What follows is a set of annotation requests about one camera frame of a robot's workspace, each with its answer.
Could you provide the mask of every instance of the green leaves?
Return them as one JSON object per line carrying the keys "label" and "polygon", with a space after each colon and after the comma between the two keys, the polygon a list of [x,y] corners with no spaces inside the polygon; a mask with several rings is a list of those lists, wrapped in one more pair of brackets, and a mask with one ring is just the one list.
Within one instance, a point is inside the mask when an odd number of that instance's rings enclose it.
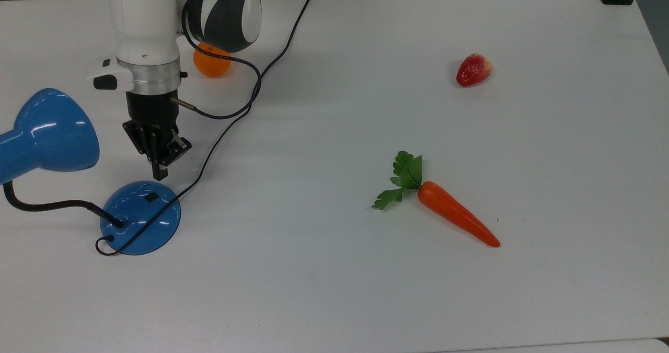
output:
{"label": "green leaves", "polygon": [[408,191],[406,188],[399,189],[388,189],[378,194],[377,201],[374,202],[372,208],[377,208],[380,210],[385,209],[392,201],[397,201],[398,203],[402,201],[402,192]]}
{"label": "green leaves", "polygon": [[413,155],[406,151],[399,151],[395,162],[393,163],[393,173],[395,177],[391,177],[390,181],[398,189],[388,189],[378,194],[372,208],[383,210],[392,201],[402,201],[402,193],[409,191],[409,189],[419,189],[423,184],[423,156],[413,157]]}
{"label": "green leaves", "polygon": [[393,163],[393,173],[397,177],[390,178],[396,186],[419,189],[423,184],[423,156],[414,158],[406,151],[400,151]]}

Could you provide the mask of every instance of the orange fruit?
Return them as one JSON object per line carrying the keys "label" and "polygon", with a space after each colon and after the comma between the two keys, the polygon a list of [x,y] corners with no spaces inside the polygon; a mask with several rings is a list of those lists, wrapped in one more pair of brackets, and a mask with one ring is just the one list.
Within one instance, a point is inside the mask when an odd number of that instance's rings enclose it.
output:
{"label": "orange fruit", "polygon": [[[198,47],[217,55],[230,56],[230,54],[224,50],[219,50],[218,48],[206,43],[200,43]],[[230,68],[230,60],[213,58],[209,55],[201,53],[200,51],[195,51],[193,53],[193,63],[195,64],[196,69],[198,69],[203,75],[212,78],[224,74]]]}

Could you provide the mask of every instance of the strawberry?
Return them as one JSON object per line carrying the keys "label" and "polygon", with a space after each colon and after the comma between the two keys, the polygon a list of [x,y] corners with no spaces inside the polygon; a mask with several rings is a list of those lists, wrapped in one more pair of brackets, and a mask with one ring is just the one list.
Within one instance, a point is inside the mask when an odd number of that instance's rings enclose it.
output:
{"label": "strawberry", "polygon": [[461,86],[471,86],[487,79],[492,73],[492,63],[480,53],[469,55],[460,65],[456,80]]}

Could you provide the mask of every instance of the carrot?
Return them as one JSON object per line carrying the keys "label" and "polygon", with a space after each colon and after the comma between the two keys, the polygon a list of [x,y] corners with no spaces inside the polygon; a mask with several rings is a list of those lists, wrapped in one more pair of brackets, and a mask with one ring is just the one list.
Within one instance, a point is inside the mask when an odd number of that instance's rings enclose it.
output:
{"label": "carrot", "polygon": [[395,177],[390,178],[390,181],[399,188],[388,189],[380,193],[372,208],[382,210],[392,201],[402,201],[404,192],[417,189],[418,200],[430,210],[469,232],[488,246],[500,246],[500,241],[492,232],[453,196],[432,181],[423,183],[423,156],[413,157],[406,151],[400,151],[395,157],[393,168]]}
{"label": "carrot", "polygon": [[499,247],[500,241],[458,200],[437,183],[426,181],[418,190],[418,200],[441,217],[470,233],[490,247]]}

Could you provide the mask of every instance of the blue lamp base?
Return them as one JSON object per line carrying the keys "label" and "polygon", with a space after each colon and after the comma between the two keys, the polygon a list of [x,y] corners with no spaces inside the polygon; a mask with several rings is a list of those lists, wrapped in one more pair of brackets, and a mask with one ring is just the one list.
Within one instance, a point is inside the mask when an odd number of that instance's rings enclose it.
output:
{"label": "blue lamp base", "polygon": [[[114,237],[107,240],[107,244],[114,250],[123,248],[147,221],[175,197],[171,189],[155,181],[136,181],[120,188],[107,200],[104,210],[121,220],[123,227],[120,229],[100,220],[102,235]],[[181,205],[177,200],[121,253],[143,255],[161,248],[177,231],[179,220]]]}

